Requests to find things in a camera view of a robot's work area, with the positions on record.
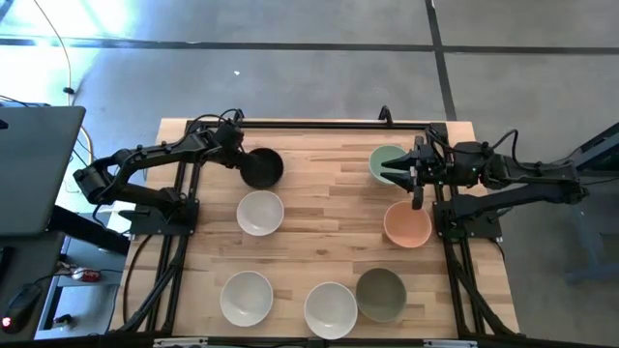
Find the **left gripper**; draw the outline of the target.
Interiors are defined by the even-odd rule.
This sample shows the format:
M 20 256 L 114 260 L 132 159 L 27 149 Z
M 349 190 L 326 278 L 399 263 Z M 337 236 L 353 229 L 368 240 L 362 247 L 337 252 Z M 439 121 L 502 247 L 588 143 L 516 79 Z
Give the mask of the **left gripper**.
M 220 148 L 212 155 L 212 161 L 228 169 L 240 169 L 245 160 L 255 160 L 256 154 L 242 148 L 244 132 L 234 123 L 222 123 L 214 138 Z

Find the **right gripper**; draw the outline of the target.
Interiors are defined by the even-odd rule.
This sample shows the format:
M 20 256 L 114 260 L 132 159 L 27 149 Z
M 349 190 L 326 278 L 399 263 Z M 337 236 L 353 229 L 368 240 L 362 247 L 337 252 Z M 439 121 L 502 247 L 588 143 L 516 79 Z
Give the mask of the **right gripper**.
M 413 209 L 423 207 L 426 184 L 448 185 L 450 183 L 448 163 L 432 144 L 426 142 L 420 135 L 415 137 L 412 153 L 385 160 L 381 165 L 390 169 L 410 169 L 410 173 L 387 172 L 386 179 L 407 192 L 413 192 Z

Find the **black bowl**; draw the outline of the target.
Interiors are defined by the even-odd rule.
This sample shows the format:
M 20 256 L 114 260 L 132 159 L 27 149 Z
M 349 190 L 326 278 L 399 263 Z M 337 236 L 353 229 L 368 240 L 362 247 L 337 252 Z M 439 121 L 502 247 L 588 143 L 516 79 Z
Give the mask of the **black bowl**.
M 283 174 L 281 156 L 270 148 L 257 148 L 251 151 L 255 160 L 245 160 L 240 168 L 243 181 L 254 189 L 267 189 L 274 186 Z

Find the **mint green bowl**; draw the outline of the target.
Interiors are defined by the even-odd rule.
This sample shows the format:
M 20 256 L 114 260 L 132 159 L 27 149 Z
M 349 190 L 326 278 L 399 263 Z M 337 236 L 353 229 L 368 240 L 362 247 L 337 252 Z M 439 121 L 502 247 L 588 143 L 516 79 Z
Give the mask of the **mint green bowl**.
M 394 160 L 407 154 L 407 151 L 397 145 L 381 145 L 375 148 L 368 158 L 368 168 L 371 176 L 383 185 L 393 186 L 394 183 L 383 178 L 381 173 L 401 173 L 401 170 L 391 169 L 382 165 L 383 161 Z

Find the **peach orange bowl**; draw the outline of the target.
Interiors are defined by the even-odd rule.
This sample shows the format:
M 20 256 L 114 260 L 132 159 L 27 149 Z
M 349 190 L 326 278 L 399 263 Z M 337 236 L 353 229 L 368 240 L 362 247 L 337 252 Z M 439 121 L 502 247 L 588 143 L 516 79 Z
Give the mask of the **peach orange bowl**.
M 424 245 L 432 232 L 432 223 L 424 209 L 413 210 L 407 201 L 391 205 L 383 218 L 384 234 L 395 245 L 416 248 Z

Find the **white bowl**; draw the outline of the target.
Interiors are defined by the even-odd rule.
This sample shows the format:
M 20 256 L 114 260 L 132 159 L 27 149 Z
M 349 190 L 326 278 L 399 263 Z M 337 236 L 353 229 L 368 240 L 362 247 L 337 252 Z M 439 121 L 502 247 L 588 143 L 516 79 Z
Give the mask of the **white bowl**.
M 329 340 L 340 339 L 349 334 L 357 322 L 357 302 L 342 284 L 323 282 L 307 295 L 304 317 L 315 335 Z
M 236 219 L 240 228 L 249 235 L 263 237 L 274 233 L 284 219 L 280 198 L 268 191 L 248 193 L 237 206 Z

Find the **olive green bowl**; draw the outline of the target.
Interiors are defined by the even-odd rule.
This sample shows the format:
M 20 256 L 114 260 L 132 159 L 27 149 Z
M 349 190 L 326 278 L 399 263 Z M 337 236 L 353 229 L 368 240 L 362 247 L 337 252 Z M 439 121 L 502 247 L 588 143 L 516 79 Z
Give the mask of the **olive green bowl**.
M 364 272 L 357 281 L 355 296 L 360 311 L 378 323 L 398 319 L 407 302 L 403 281 L 396 273 L 385 268 Z

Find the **pale grey bowl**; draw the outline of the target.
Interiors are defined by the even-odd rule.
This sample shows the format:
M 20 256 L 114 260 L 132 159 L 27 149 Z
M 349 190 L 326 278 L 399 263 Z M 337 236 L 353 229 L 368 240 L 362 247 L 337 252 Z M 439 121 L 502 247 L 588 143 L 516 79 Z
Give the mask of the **pale grey bowl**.
M 234 326 L 252 327 L 267 317 L 273 300 L 273 287 L 264 275 L 243 271 L 233 275 L 223 286 L 221 312 Z

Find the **blue metal cart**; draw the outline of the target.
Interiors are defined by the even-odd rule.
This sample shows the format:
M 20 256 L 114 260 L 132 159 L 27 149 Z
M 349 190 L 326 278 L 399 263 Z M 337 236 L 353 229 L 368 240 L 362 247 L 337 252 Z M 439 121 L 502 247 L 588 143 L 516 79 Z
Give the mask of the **blue metal cart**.
M 590 182 L 590 185 L 619 183 L 619 122 L 577 147 L 568 159 L 574 163 L 580 177 L 600 178 L 600 181 Z M 603 233 L 586 225 L 586 215 L 581 205 L 572 207 L 572 216 L 587 264 L 584 269 L 565 273 L 566 281 L 574 284 L 619 276 L 619 262 L 603 261 Z

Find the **red and white small object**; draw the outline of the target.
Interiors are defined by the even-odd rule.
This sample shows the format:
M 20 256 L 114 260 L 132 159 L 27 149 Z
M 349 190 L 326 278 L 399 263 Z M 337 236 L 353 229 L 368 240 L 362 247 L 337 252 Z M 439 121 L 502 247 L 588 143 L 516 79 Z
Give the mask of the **red and white small object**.
M 96 283 L 101 279 L 101 272 L 87 268 L 76 268 L 72 270 L 71 278 L 79 282 Z

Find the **grey laptop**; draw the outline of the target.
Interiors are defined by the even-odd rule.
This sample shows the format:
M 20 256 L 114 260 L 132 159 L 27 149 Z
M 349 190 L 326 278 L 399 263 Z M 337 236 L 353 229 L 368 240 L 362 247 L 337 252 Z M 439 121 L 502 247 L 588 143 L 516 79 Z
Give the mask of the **grey laptop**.
M 44 232 L 86 109 L 0 108 L 0 236 Z

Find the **dark desk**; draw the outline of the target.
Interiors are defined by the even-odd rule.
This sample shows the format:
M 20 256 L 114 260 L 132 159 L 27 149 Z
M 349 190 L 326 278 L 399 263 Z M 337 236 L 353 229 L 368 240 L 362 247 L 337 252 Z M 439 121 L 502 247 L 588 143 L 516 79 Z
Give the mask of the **dark desk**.
M 8 303 L 22 285 L 55 273 L 63 243 L 64 235 L 59 232 L 45 232 L 32 236 L 0 237 L 0 247 L 12 247 L 14 249 L 7 272 L 0 279 L 0 320 L 6 312 Z M 44 310 L 49 284 L 49 278 L 39 282 L 42 292 L 35 303 L 30 319 L 19 333 L 4 333 L 0 329 L 0 343 L 32 340 L 35 337 Z

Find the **black computer mouse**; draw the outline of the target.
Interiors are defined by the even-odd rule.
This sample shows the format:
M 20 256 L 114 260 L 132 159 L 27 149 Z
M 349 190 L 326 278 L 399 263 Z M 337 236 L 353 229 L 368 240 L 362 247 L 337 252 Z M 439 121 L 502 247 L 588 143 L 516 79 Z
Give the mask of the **black computer mouse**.
M 0 319 L 0 328 L 5 334 L 17 334 L 24 329 L 41 293 L 42 288 L 37 283 L 24 284 L 17 290 Z

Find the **black aluminium table frame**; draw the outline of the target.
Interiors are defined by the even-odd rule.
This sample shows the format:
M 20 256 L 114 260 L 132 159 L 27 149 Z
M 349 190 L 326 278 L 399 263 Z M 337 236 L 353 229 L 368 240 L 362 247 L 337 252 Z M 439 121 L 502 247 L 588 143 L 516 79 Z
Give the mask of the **black aluminium table frame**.
M 381 145 L 410 147 L 424 128 L 419 121 L 391 126 L 377 121 L 246 122 L 245 147 L 273 148 L 284 161 L 275 187 L 284 219 L 265 237 L 245 233 L 237 222 L 237 206 L 249 192 L 237 171 L 216 164 L 198 172 L 174 164 L 151 169 L 149 187 L 180 184 L 200 203 L 180 282 L 166 289 L 177 296 L 177 307 L 161 304 L 155 326 L 170 321 L 175 335 L 308 337 L 305 303 L 317 285 L 336 282 L 353 288 L 364 272 L 385 268 L 405 284 L 405 309 L 389 323 L 359 317 L 352 337 L 454 338 L 459 327 L 487 332 L 480 310 L 450 276 L 439 238 L 403 248 L 384 232 L 387 210 L 409 196 L 372 177 L 369 155 Z M 223 286 L 242 271 L 264 275 L 274 290 L 266 318 L 246 328 L 232 325 L 220 305 Z

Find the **silver metal bracket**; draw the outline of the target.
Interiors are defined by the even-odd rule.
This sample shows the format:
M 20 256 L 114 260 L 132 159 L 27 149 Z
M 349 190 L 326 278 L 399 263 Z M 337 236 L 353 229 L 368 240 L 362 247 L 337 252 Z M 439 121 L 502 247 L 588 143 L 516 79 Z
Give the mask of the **silver metal bracket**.
M 208 339 L 203 337 L 166 337 L 154 340 L 152 348 L 207 348 Z
M 424 348 L 478 348 L 476 341 L 454 339 L 425 339 Z

